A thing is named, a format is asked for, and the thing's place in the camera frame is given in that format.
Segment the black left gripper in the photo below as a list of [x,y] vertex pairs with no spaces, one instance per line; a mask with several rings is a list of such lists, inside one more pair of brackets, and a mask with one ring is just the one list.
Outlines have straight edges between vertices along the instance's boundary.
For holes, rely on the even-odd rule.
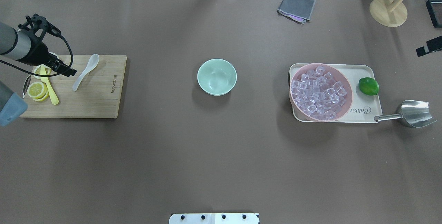
[[59,59],[54,59],[50,56],[46,44],[39,43],[32,48],[23,59],[24,64],[38,66],[46,65],[51,68],[55,74],[51,76],[63,75],[66,77],[74,76],[77,70],[60,62]]

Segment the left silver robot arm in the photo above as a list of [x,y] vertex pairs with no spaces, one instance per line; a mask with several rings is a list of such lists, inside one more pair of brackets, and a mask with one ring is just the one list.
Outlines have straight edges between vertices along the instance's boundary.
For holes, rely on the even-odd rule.
[[[70,53],[69,65],[62,62],[55,55],[50,54],[43,42],[46,34],[62,39]],[[27,16],[24,24],[13,28],[1,22],[0,24],[0,54],[1,59],[7,58],[12,62],[20,62],[29,66],[46,65],[55,71],[55,76],[73,76],[76,70],[72,68],[73,53],[61,31],[46,18],[41,16]],[[1,83],[0,122],[7,126],[16,120],[28,108],[27,103],[17,93]]]

